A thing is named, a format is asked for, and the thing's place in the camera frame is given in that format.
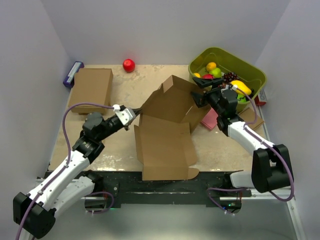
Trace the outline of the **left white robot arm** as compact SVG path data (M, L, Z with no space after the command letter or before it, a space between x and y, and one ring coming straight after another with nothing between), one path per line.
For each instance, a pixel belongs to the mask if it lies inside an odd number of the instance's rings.
M114 115L104 119L99 112L89 113L82 125L79 139L67 145L65 160L38 186L27 194L18 193L13 199L13 220L19 225L16 239L41 239L53 228L57 218L79 199L99 196L104 190L102 178L87 168L102 152L102 141L130 124L142 112L115 104Z

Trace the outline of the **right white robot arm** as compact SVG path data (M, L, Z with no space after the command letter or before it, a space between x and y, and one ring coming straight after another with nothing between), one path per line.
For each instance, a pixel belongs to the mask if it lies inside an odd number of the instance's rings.
M274 144L264 139L237 114L238 95L250 99L247 86L238 80L223 86L222 78L193 77L192 80L200 89L210 88L203 93L191 93L196 106L211 106L217 113L219 130L252 155L251 171L231 173L230 180L222 185L223 192L233 197L244 188L273 193L274 190L290 187L290 195L293 196L294 176L288 148L284 144Z

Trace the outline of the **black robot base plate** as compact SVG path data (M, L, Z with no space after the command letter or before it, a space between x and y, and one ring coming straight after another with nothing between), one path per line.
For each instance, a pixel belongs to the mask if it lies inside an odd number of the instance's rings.
M82 171L82 176L93 178L97 203L92 199L85 205L92 210L103 204L112 208L122 205L205 205L219 203L227 210L240 209L241 199L251 197L250 190L236 190L231 185L230 172L201 171L191 180L143 181L140 171Z

